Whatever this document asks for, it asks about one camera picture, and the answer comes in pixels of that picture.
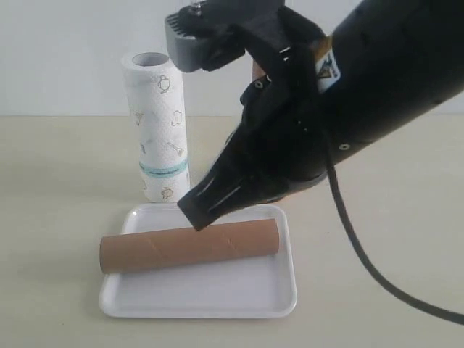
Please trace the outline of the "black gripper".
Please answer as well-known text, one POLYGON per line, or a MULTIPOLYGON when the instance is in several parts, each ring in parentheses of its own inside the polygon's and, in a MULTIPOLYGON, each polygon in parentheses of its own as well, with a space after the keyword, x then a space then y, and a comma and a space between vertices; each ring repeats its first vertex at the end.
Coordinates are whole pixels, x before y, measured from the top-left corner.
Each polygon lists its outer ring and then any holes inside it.
POLYGON ((225 159, 178 201, 198 231, 228 213, 304 191, 348 158, 348 141, 328 110, 328 92, 341 78, 334 49, 293 46, 252 56, 267 75, 243 93, 225 159))

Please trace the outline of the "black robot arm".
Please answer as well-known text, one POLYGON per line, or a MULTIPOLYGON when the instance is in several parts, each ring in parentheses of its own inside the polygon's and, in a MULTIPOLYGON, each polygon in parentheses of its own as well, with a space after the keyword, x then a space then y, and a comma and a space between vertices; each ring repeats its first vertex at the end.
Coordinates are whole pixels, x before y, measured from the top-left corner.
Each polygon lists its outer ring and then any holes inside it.
POLYGON ((338 164, 463 91, 461 1, 362 1, 326 35, 287 6, 204 1, 179 13, 199 67, 264 71, 205 177, 178 201, 193 227, 320 183, 338 164))

